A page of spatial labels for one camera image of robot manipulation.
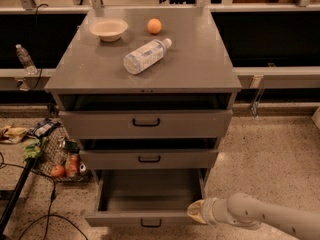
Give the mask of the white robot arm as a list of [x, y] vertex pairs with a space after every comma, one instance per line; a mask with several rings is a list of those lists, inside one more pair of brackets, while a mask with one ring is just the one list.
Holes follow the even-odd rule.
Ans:
[[320, 214], [259, 201], [245, 193], [227, 199], [206, 198], [189, 205], [187, 214], [194, 221], [257, 230], [262, 223], [299, 240], [320, 240]]

